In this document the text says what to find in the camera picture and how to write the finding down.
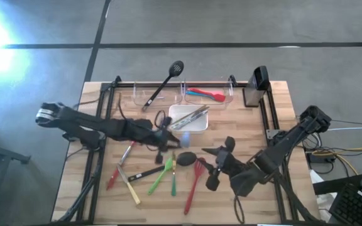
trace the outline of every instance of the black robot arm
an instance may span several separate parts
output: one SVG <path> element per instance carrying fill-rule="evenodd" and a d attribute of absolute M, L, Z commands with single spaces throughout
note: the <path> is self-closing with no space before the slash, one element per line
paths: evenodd
<path fill-rule="evenodd" d="M 39 126 L 59 128 L 66 132 L 65 138 L 76 137 L 89 149 L 98 149 L 104 136 L 156 146 L 161 151 L 179 148 L 180 141 L 167 130 L 170 122 L 171 118 L 164 118 L 164 125 L 153 131 L 148 119 L 101 119 L 61 103 L 43 103 L 36 116 Z"/>
<path fill-rule="evenodd" d="M 265 184 L 279 173 L 279 167 L 292 149 L 302 142 L 309 134 L 325 132 L 330 126 L 331 118 L 316 106 L 308 107 L 301 115 L 300 122 L 285 132 L 280 131 L 270 142 L 266 149 L 258 151 L 249 161 L 242 163 L 231 153 L 234 149 L 234 139 L 226 139 L 226 147 L 217 149 L 203 149 L 216 155 L 217 167 L 205 164 L 210 177 L 206 187 L 216 191 L 219 184 L 220 172 L 229 175 L 230 185 L 234 193 L 239 196 L 247 196 L 257 183 Z"/>

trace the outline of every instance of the butcher block tabletop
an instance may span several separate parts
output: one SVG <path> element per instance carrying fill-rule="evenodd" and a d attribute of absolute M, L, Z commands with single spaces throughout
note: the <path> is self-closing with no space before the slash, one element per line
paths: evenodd
<path fill-rule="evenodd" d="M 286 81 L 272 81 L 273 98 L 277 110 L 280 128 L 289 130 L 296 124 L 290 93 Z M 101 82 L 87 82 L 84 85 L 80 102 L 98 99 Z M 160 95 L 172 95 L 170 88 Z M 159 110 L 168 115 L 169 105 L 149 107 L 146 112 L 141 111 L 140 100 L 134 100 L 134 88 L 115 88 L 114 104 L 111 118 L 120 119 L 118 100 L 121 97 L 121 108 L 127 118 L 150 119 L 152 122 Z M 191 104 L 185 98 L 179 104 Z M 272 117 L 267 101 L 267 114 L 272 125 Z M 106 104 L 103 105 L 103 116 Z M 87 114 L 96 114 L 97 102 L 79 106 L 79 111 Z M 190 135 L 190 147 L 177 149 L 178 155 L 184 151 L 192 151 L 198 158 L 203 157 L 208 163 L 215 163 L 212 156 L 201 148 L 217 148 L 224 145 L 227 136 L 235 138 L 236 146 L 233 155 L 241 162 L 245 162 L 266 147 L 266 136 L 260 108 L 245 107 L 243 104 L 242 88 L 234 88 L 232 101 L 226 105 L 210 105 L 208 111 L 208 128 L 200 134 Z M 206 188 L 206 179 L 209 176 L 205 171 L 197 182 L 191 208 L 184 215 L 185 203 L 194 182 L 194 165 L 177 166 L 176 184 L 177 195 L 172 196 L 172 172 L 165 173 L 156 190 L 148 195 L 148 190 L 160 173 L 131 182 L 131 186 L 139 196 L 141 203 L 136 205 L 127 185 L 118 176 L 113 188 L 106 190 L 107 182 L 118 161 L 123 156 L 131 141 L 114 141 L 107 139 L 102 175 L 97 199 L 94 223 L 103 224 L 238 224 L 233 208 L 234 193 L 230 187 L 228 176 L 221 174 L 220 185 L 217 191 Z M 79 150 L 81 144 L 73 142 L 69 146 L 68 155 Z M 171 156 L 171 151 L 164 153 L 163 164 Z M 134 145 L 125 159 L 123 170 L 127 176 L 157 167 L 155 164 L 156 151 L 150 151 L 145 145 Z M 71 156 L 66 162 L 57 194 L 57 200 L 52 220 L 58 220 L 73 204 L 82 188 L 87 151 L 80 151 Z M 293 190 L 311 214 L 319 217 L 319 211 L 310 180 L 310 174 L 304 152 L 295 148 L 288 166 Z M 84 218 L 89 214 L 91 193 L 86 199 Z M 239 198 L 244 210 L 246 223 L 280 223 L 280 216 L 272 183 L 256 185 L 247 197 Z M 290 216 L 287 197 L 284 195 L 284 204 L 287 218 Z"/>

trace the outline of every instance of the clear plastic bin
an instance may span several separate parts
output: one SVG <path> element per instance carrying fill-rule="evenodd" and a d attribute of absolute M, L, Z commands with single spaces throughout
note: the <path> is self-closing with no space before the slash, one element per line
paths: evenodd
<path fill-rule="evenodd" d="M 161 83 L 152 86 L 151 82 L 135 82 L 133 85 L 133 102 L 143 106 L 149 98 L 156 92 Z M 168 82 L 160 93 L 156 96 L 150 107 L 171 106 L 182 101 L 182 82 L 179 78 L 173 78 Z"/>
<path fill-rule="evenodd" d="M 210 97 L 203 97 L 199 95 L 190 95 L 187 92 L 189 88 L 199 89 L 204 92 L 212 92 L 214 94 L 221 94 L 225 96 L 223 102 L 218 102 L 211 99 Z M 185 83 L 184 85 L 184 100 L 191 104 L 202 104 L 202 105 L 224 105 L 233 101 L 233 85 L 231 81 L 224 83 L 205 83 L 205 84 L 194 84 L 193 82 Z"/>

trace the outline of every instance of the tripod leg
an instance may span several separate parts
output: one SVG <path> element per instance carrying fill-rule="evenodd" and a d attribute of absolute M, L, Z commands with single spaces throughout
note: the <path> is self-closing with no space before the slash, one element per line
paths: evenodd
<path fill-rule="evenodd" d="M 14 151 L 10 151 L 10 150 L 4 149 L 4 148 L 0 148 L 0 155 L 16 159 L 23 164 L 28 163 L 30 160 L 30 156 L 24 156 L 22 154 L 19 154 L 19 153 L 16 153 Z"/>

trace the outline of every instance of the green utensil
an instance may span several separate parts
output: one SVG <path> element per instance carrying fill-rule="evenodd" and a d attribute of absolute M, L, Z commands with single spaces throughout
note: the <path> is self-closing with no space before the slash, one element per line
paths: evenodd
<path fill-rule="evenodd" d="M 176 190 L 175 190 L 175 173 L 173 173 L 173 186 L 171 189 L 171 195 L 175 196 L 177 194 Z"/>
<path fill-rule="evenodd" d="M 148 191 L 148 195 L 151 195 L 155 191 L 155 189 L 156 189 L 157 185 L 159 184 L 160 180 L 162 179 L 164 173 L 167 172 L 168 170 L 172 169 L 172 166 L 173 166 L 173 158 L 170 157 L 167 159 L 164 170 L 162 171 L 162 173 L 160 173 L 160 176 L 156 179 L 154 184 L 151 185 L 151 187 Z"/>
<path fill-rule="evenodd" d="M 175 157 L 175 152 L 173 151 L 172 154 L 172 158 L 173 158 L 173 164 L 172 164 L 172 169 L 173 169 L 173 186 L 171 187 L 171 195 L 175 196 L 177 194 L 176 192 L 176 188 L 175 188 L 175 167 L 177 165 L 177 161 L 176 161 L 176 157 Z"/>

